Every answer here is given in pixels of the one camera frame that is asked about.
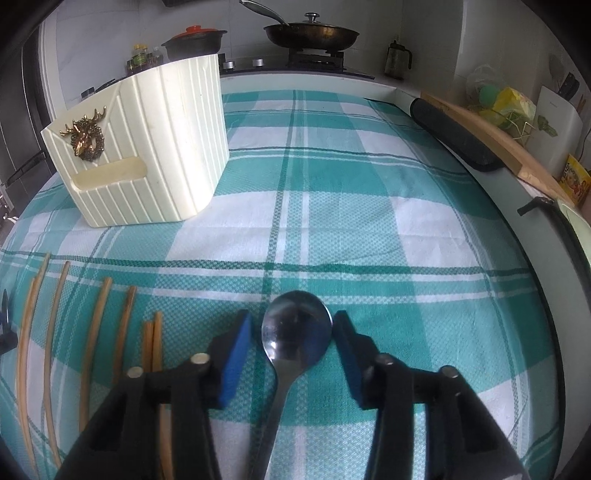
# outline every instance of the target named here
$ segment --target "checkered tablecloth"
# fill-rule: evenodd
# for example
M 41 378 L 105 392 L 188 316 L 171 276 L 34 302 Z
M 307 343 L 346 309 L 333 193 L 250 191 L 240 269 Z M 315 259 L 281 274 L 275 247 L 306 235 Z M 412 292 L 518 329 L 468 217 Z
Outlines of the checkered tablecloth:
M 80 366 L 103 277 L 113 278 L 92 372 L 91 412 L 111 384 L 118 321 L 139 287 L 125 368 L 139 364 L 141 323 L 164 312 L 164 363 L 173 367 L 225 331 L 235 312 L 260 323 L 268 303 L 295 289 L 411 367 L 457 366 L 480 394 L 534 479 L 559 446 L 556 365 L 530 269 L 486 193 L 462 165 L 394 106 L 309 91 L 224 97 L 230 162 L 211 204 L 179 223 L 93 229 L 54 177 L 0 253 L 18 329 L 27 288 L 51 261 L 28 352 L 28 417 L 37 471 L 15 402 L 16 351 L 0 362 L 0 434 L 31 478 L 56 467 L 42 406 L 51 301 L 72 262 L 53 343 L 51 399 L 65 456 L 78 436 Z M 274 374 L 259 344 L 238 393 L 211 411 L 225 479 L 243 479 L 256 452 Z M 363 478 L 375 412 L 349 397 L 336 348 L 291 389 L 271 479 Z M 415 478 L 425 426 L 416 410 Z

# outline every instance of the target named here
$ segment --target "wok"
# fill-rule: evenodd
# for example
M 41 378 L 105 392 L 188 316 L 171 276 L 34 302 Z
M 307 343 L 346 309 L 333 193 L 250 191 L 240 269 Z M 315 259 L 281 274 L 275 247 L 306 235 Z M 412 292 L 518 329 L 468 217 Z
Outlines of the wok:
M 358 32 L 343 27 L 335 27 L 317 22 L 315 13 L 307 13 L 308 21 L 287 23 L 276 12 L 253 0 L 240 0 L 240 3 L 253 12 L 272 18 L 278 25 L 265 27 L 267 37 L 275 45 L 302 50 L 314 48 L 328 52 L 349 48 L 357 40 Z

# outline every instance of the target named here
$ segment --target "metal screw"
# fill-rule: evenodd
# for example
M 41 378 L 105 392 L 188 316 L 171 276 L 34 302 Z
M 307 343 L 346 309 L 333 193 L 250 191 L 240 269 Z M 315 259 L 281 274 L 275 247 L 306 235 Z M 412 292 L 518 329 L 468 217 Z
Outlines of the metal screw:
M 392 365 L 394 363 L 394 357 L 389 353 L 381 353 L 376 356 L 375 361 L 382 365 Z
M 131 367 L 127 370 L 127 376 L 130 378 L 138 378 L 141 377 L 144 373 L 144 369 L 141 367 Z
M 456 378 L 460 372 L 457 371 L 456 367 L 452 367 L 451 365 L 445 365 L 441 368 L 441 373 L 449 378 Z
M 195 365 L 205 365 L 209 362 L 209 355 L 206 353 L 196 353 L 191 357 L 191 363 Z

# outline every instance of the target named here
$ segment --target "gas stove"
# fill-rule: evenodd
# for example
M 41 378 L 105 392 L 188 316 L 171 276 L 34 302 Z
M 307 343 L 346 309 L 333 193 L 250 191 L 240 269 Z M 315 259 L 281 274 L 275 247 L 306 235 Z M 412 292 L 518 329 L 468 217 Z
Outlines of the gas stove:
M 247 63 L 226 61 L 225 53 L 218 55 L 221 76 L 253 72 L 320 72 L 374 79 L 372 75 L 345 67 L 343 58 L 344 52 L 342 51 L 304 53 L 295 49 L 289 50 L 287 59 L 285 57 L 268 57 L 253 59 Z

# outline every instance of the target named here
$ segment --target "green ball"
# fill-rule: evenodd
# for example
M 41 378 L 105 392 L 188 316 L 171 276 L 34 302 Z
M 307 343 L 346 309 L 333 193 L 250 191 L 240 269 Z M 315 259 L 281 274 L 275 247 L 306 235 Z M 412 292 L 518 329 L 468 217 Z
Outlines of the green ball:
M 492 108 L 501 89 L 494 85 L 484 85 L 478 94 L 478 101 L 484 108 Z

